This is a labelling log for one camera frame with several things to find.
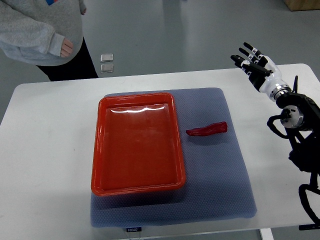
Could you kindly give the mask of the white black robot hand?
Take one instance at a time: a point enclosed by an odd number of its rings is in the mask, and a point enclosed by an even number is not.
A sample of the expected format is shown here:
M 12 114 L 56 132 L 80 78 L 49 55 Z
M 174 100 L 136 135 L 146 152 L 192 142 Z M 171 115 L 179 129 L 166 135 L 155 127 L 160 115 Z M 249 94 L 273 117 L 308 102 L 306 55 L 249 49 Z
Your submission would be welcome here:
M 281 71 L 269 56 L 247 42 L 243 45 L 244 48 L 238 49 L 242 55 L 231 55 L 230 58 L 234 61 L 234 65 L 248 76 L 250 83 L 258 92 L 266 94 L 275 102 L 280 95 L 292 91 L 283 81 Z

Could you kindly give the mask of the person's hand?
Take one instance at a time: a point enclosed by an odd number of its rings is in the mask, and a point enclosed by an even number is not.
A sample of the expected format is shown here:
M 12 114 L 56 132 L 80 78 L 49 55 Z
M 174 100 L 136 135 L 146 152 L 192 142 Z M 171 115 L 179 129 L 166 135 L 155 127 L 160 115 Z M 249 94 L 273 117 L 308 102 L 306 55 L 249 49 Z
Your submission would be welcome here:
M 69 57 L 73 53 L 73 48 L 73 43 L 69 39 L 64 38 L 61 45 L 60 56 L 62 58 Z

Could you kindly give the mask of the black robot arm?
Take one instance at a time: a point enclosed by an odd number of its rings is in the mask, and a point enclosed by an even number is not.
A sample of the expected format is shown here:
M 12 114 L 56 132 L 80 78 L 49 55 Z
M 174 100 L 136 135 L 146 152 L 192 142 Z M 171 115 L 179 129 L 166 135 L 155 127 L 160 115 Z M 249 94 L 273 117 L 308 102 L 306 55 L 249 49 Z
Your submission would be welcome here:
M 298 76 L 293 89 L 283 87 L 274 96 L 276 105 L 282 109 L 279 115 L 271 116 L 267 121 L 269 129 L 277 136 L 288 139 L 292 148 L 288 159 L 300 171 L 310 173 L 308 184 L 298 188 L 303 209 L 313 224 L 300 225 L 299 229 L 320 228 L 320 218 L 313 211 L 307 192 L 320 194 L 318 177 L 320 176 L 320 108 L 310 97 L 298 93 Z

